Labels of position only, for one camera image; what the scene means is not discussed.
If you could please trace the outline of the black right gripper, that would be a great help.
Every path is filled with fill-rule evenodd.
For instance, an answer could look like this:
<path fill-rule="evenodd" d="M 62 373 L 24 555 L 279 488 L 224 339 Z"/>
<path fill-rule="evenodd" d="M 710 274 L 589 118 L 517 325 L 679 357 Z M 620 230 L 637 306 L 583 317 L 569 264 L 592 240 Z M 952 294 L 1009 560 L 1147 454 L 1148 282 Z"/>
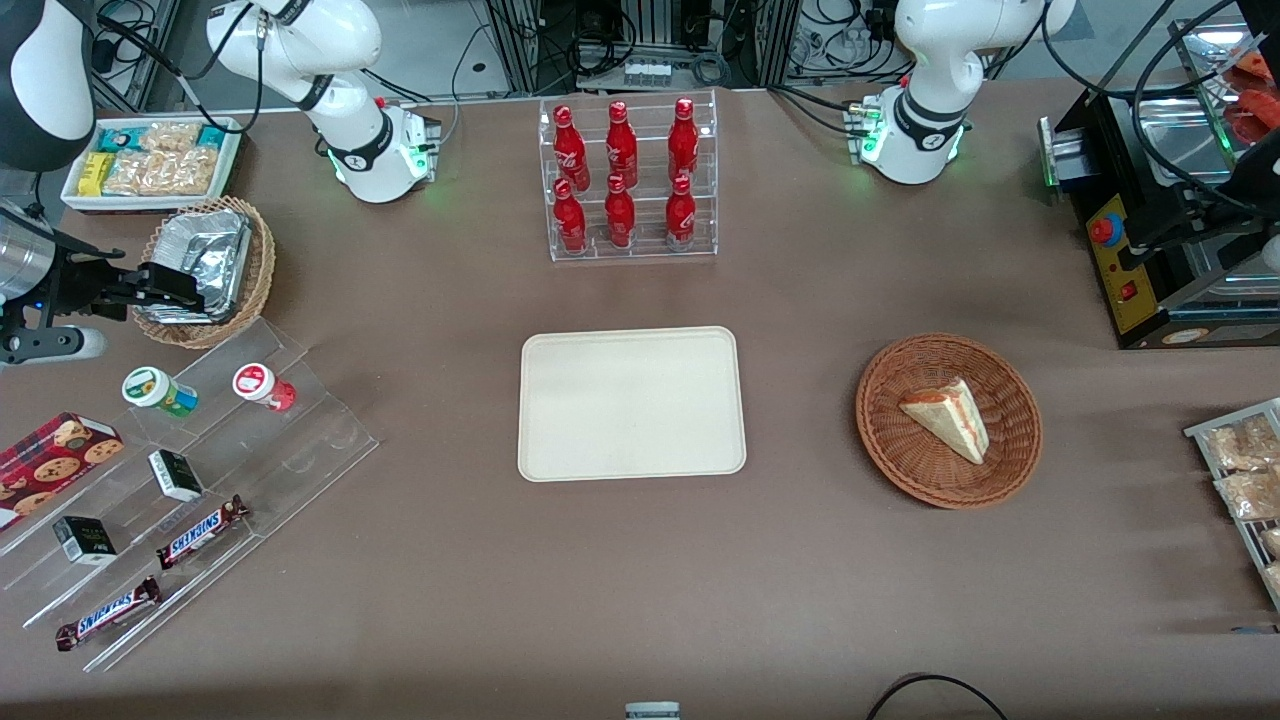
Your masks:
<path fill-rule="evenodd" d="M 79 314 L 124 322 L 128 306 L 138 315 L 197 314 L 197 281 L 180 270 L 156 263 L 141 263 L 128 272 L 110 261 L 119 250 L 102 251 L 72 238 L 52 238 L 54 259 L 38 287 L 41 309 L 50 315 Z"/>

